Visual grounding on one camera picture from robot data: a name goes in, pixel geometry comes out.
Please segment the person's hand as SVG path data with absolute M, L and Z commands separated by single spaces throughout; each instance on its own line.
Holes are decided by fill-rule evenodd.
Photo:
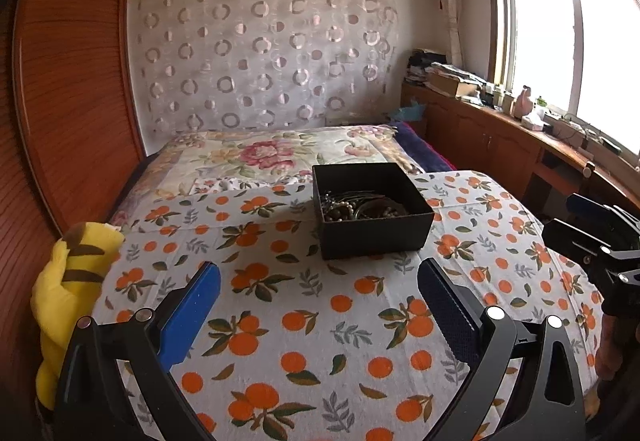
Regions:
M 602 380 L 611 380 L 623 363 L 623 355 L 615 341 L 616 318 L 602 317 L 600 346 L 596 354 L 596 372 Z

